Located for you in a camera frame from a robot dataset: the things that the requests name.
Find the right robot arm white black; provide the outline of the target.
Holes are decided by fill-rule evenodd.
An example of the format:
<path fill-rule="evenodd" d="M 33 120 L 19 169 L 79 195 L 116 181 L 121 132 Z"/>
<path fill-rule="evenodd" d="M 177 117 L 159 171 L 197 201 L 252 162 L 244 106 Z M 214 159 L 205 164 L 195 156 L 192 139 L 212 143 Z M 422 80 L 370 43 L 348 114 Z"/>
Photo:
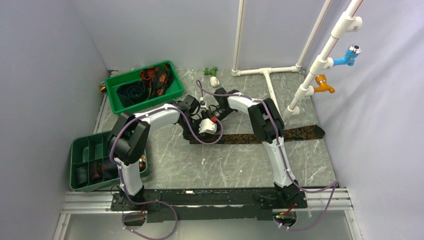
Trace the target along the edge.
<path fill-rule="evenodd" d="M 214 96 L 222 109 L 221 113 L 213 114 L 215 118 L 220 120 L 230 111 L 241 111 L 249 116 L 253 134 L 263 144 L 271 163 L 276 203 L 282 208 L 293 202 L 299 204 L 305 192 L 290 169 L 284 146 L 284 123 L 273 100 L 252 98 L 237 90 L 226 92 L 224 88 L 207 94 Z"/>

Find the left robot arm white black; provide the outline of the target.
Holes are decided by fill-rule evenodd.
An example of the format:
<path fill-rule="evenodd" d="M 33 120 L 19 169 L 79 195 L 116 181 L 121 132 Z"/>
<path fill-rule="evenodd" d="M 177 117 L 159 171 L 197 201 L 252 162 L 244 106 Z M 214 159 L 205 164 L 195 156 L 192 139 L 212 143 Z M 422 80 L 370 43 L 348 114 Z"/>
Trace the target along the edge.
<path fill-rule="evenodd" d="M 171 100 L 163 106 L 141 113 L 123 112 L 107 138 L 109 160 L 117 166 L 119 188 L 124 204 L 131 210 L 144 203 L 144 184 L 139 161 L 145 152 L 151 132 L 167 125 L 178 124 L 188 140 L 200 140 L 214 135 L 219 127 L 207 113 L 197 116 L 201 102 L 191 95 L 184 100 Z"/>

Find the brown patterned necktie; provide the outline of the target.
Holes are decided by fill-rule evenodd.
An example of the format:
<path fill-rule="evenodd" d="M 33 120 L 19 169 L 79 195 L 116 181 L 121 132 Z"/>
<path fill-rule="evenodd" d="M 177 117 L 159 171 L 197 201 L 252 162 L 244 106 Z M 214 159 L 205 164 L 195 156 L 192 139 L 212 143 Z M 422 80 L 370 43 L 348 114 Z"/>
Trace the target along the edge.
<path fill-rule="evenodd" d="M 302 127 L 296 127 L 291 129 L 285 129 L 283 131 L 283 138 L 285 142 L 290 141 L 309 141 L 323 139 L 326 132 L 318 125 L 307 125 Z M 199 136 L 202 142 L 212 143 L 221 145 L 248 145 L 248 144 L 260 144 L 253 133 L 251 134 L 224 134 L 218 141 L 219 135 Z"/>

